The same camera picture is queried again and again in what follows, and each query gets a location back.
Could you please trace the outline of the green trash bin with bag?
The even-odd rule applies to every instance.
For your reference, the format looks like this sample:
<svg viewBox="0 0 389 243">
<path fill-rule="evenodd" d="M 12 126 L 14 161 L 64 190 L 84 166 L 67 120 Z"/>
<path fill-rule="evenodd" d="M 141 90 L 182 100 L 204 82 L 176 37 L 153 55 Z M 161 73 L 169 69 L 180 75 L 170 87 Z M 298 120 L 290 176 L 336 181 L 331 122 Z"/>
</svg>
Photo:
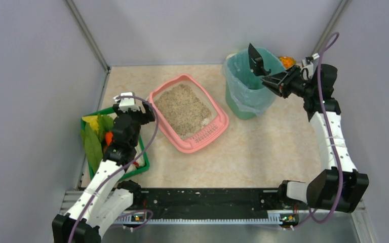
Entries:
<svg viewBox="0 0 389 243">
<path fill-rule="evenodd" d="M 251 71 L 247 48 L 228 57 L 221 70 L 226 103 L 239 119 L 262 115 L 278 97 Z"/>
</svg>

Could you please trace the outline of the cat litter sand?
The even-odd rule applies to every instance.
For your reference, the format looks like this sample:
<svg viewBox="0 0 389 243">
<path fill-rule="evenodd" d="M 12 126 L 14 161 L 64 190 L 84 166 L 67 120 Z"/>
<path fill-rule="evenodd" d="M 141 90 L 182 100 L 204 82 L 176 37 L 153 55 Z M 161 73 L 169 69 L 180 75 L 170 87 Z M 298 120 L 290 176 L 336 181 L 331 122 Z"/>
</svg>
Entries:
<svg viewBox="0 0 389 243">
<path fill-rule="evenodd" d="M 185 84 L 164 91 L 154 103 L 182 140 L 200 131 L 213 118 L 212 111 Z"/>
</svg>

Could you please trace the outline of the orange carrot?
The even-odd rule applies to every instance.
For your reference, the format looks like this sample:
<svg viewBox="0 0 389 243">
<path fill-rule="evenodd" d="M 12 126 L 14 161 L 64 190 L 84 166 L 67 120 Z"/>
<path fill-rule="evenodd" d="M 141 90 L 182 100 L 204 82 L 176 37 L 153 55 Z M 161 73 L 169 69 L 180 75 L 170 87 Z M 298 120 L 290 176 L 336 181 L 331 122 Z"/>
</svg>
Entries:
<svg viewBox="0 0 389 243">
<path fill-rule="evenodd" d="M 104 138 L 106 146 L 109 146 L 113 142 L 113 133 L 111 131 L 106 132 Z"/>
</svg>

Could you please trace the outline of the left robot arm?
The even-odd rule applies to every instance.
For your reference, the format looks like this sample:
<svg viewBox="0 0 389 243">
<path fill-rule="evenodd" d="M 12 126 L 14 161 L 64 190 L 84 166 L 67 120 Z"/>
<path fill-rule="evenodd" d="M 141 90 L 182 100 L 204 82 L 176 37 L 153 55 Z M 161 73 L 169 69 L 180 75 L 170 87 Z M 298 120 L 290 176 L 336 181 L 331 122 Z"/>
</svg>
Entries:
<svg viewBox="0 0 389 243">
<path fill-rule="evenodd" d="M 149 141 L 140 153 L 136 151 L 141 126 L 150 122 L 157 124 L 158 113 L 144 99 L 140 99 L 144 110 L 135 104 L 123 104 L 126 99 L 130 96 L 118 97 L 113 106 L 117 115 L 111 131 L 113 138 L 96 175 L 74 205 L 53 219 L 54 242 L 101 242 L 120 214 L 134 203 L 137 183 L 129 182 L 128 186 L 111 191 L 151 145 Z"/>
</svg>

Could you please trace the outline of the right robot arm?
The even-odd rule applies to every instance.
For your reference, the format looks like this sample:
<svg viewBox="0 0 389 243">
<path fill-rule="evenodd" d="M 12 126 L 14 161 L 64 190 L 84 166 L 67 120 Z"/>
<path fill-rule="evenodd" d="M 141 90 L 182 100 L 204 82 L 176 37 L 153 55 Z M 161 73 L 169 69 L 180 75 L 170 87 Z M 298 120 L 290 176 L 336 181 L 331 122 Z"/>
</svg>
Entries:
<svg viewBox="0 0 389 243">
<path fill-rule="evenodd" d="M 367 174 L 353 163 L 341 129 L 341 110 L 332 97 L 337 68 L 322 64 L 311 79 L 293 66 L 281 73 L 261 78 L 265 87 L 282 98 L 294 94 L 303 99 L 303 108 L 313 128 L 320 152 L 322 171 L 311 182 L 284 180 L 279 197 L 284 202 L 300 201 L 310 208 L 351 213 L 368 185 Z"/>
</svg>

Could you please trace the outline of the orange toy fruit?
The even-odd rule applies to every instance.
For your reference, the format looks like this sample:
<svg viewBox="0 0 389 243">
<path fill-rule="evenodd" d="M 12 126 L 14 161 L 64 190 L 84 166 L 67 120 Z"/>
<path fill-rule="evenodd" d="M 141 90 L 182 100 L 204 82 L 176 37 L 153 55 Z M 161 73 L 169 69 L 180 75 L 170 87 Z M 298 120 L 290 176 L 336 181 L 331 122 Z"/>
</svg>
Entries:
<svg viewBox="0 0 389 243">
<path fill-rule="evenodd" d="M 290 56 L 279 56 L 278 59 L 286 70 L 297 64 L 297 61 Z"/>
</svg>

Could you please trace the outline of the pink litter box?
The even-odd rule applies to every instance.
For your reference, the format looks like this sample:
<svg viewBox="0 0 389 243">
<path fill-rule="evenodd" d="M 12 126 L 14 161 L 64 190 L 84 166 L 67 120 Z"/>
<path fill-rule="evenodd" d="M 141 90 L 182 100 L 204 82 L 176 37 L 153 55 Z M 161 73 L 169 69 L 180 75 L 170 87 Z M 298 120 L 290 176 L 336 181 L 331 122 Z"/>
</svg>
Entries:
<svg viewBox="0 0 389 243">
<path fill-rule="evenodd" d="M 178 84 L 189 86 L 200 101 L 202 101 L 212 112 L 212 120 L 202 129 L 185 139 L 181 139 L 181 137 L 174 131 L 159 109 L 156 108 L 157 106 L 155 104 L 156 100 L 163 94 L 163 92 L 171 90 Z M 229 125 L 229 118 L 226 112 L 206 91 L 206 89 L 189 74 L 181 74 L 174 79 L 162 83 L 150 92 L 148 101 L 157 110 L 159 128 L 162 133 L 179 151 L 183 153 L 194 153 L 208 146 L 217 139 Z"/>
</svg>

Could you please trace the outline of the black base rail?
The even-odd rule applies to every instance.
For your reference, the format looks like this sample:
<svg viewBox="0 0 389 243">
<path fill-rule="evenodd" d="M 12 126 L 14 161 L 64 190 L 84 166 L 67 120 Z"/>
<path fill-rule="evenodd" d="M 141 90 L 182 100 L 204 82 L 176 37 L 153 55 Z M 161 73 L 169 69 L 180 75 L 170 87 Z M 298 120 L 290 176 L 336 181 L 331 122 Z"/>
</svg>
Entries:
<svg viewBox="0 0 389 243">
<path fill-rule="evenodd" d="M 285 204 L 275 188 L 144 188 L 126 212 L 148 209 L 150 223 L 265 223 L 307 209 L 302 202 Z"/>
</svg>

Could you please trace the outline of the black litter scoop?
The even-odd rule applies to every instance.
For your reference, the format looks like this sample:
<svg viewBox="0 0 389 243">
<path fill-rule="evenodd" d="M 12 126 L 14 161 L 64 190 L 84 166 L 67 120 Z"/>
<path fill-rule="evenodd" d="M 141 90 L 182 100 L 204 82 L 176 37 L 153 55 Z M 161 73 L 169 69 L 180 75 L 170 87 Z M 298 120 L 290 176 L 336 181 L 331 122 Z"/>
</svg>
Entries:
<svg viewBox="0 0 389 243">
<path fill-rule="evenodd" d="M 264 62 L 261 54 L 251 43 L 248 45 L 248 56 L 250 70 L 255 76 L 268 76 L 271 74 L 270 69 L 266 70 L 264 68 Z"/>
</svg>

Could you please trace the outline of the green leafy vegetable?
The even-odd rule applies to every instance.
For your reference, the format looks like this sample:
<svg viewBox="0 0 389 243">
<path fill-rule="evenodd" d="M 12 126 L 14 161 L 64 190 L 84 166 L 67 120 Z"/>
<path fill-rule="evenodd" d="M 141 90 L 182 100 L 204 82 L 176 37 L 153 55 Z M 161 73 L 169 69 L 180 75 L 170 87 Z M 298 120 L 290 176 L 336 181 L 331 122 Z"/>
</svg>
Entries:
<svg viewBox="0 0 389 243">
<path fill-rule="evenodd" d="M 107 114 L 96 114 L 84 116 L 81 121 L 84 125 L 80 131 L 83 147 L 89 168 L 95 174 L 108 148 L 104 136 L 106 132 L 111 131 L 113 118 Z"/>
</svg>

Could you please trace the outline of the green vegetable tray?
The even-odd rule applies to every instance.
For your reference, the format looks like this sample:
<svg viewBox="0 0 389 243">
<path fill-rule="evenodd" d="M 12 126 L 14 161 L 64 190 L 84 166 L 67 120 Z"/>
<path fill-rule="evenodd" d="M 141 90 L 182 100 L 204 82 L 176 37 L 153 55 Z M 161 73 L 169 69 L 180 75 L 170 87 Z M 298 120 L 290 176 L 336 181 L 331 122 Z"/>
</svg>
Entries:
<svg viewBox="0 0 389 243">
<path fill-rule="evenodd" d="M 98 112 L 94 112 L 94 113 L 91 113 L 91 114 L 88 114 L 88 115 L 96 115 L 96 114 L 107 114 L 109 116 L 111 116 L 113 119 L 116 118 L 116 114 L 114 112 L 114 110 L 109 107 L 109 108 L 106 108 L 106 109 L 103 109 L 103 110 L 100 110 Z M 146 172 L 149 170 L 149 167 L 150 167 L 150 164 L 149 164 L 149 160 L 148 160 L 148 156 L 146 153 L 143 154 L 143 157 L 144 157 L 144 160 L 145 160 L 145 166 L 142 167 L 142 168 L 139 168 L 137 170 L 130 170 L 130 169 L 127 169 L 127 171 L 125 172 L 125 174 L 119 179 L 119 181 L 123 181 L 125 179 L 128 179 L 130 177 L 133 177 L 135 175 L 138 175 L 138 174 L 141 174 L 143 172 Z M 86 169 L 86 173 L 87 173 L 87 177 L 89 179 L 93 179 L 94 175 L 96 174 L 93 174 L 91 169 L 89 168 L 89 164 L 87 165 L 87 169 Z"/>
</svg>

